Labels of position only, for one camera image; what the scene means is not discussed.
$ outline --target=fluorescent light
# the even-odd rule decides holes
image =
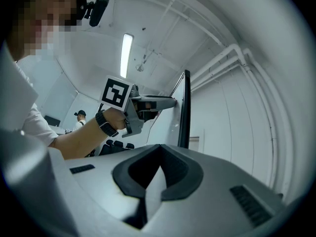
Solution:
[[[129,54],[132,47],[134,36],[130,34],[124,34],[122,55],[120,57],[120,76],[126,78]]]

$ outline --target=white t-shirt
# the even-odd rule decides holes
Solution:
[[[25,75],[23,70],[15,63],[17,70],[23,76],[23,78],[31,85],[30,79]],[[27,118],[24,121],[22,130],[31,136],[37,137],[45,143],[46,146],[49,146],[54,139],[58,137],[48,125],[47,121],[43,118],[41,113],[38,111],[36,104],[32,105],[30,112]]]
[[[76,130],[78,130],[80,127],[83,126],[83,125],[81,124],[81,122],[82,122],[83,124],[85,124],[85,120],[80,120],[80,121],[78,121],[78,122],[75,124],[75,126],[74,126],[74,128],[73,128],[73,131],[76,131]]]

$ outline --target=man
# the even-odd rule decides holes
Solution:
[[[40,49],[42,42],[47,41],[53,26],[76,25],[84,17],[85,6],[86,0],[13,0],[9,6],[3,4],[1,7],[6,8],[2,15],[6,38],[0,51],[8,53],[12,62],[34,53],[35,49]],[[20,72],[18,76],[29,80],[21,69],[16,69]],[[11,86],[19,90],[19,85]],[[57,136],[33,104],[22,130],[47,146],[59,149],[64,159],[82,158],[108,136],[115,135],[118,129],[124,129],[124,120],[121,112],[110,108],[99,112],[81,129]]]
[[[75,124],[73,128],[73,132],[84,126],[85,124],[85,112],[83,110],[78,111],[75,113],[75,116],[77,116],[77,123]]]

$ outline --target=computer monitor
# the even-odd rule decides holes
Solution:
[[[52,118],[52,117],[47,116],[47,115],[44,117],[44,119],[47,121],[47,123],[49,125],[52,125],[52,126],[57,126],[58,127],[59,124],[60,124],[60,120]]]
[[[177,100],[174,108],[163,110],[152,125],[147,145],[168,144],[189,147],[191,88],[190,71],[185,70],[170,96]]]

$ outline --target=smartwatch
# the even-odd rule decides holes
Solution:
[[[115,137],[119,134],[118,131],[111,127],[110,123],[104,118],[103,111],[99,111],[95,115],[95,119],[97,120],[100,129],[108,136]]]

